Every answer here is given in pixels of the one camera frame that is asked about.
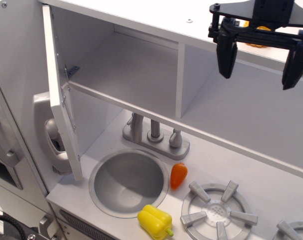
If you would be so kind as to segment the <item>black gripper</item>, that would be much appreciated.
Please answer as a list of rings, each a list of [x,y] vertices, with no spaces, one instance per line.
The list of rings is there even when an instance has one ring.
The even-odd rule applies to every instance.
[[[209,7],[208,36],[216,46],[219,73],[232,75],[237,42],[256,45],[296,45],[288,53],[283,90],[294,88],[303,75],[303,7],[294,0],[247,0]]]

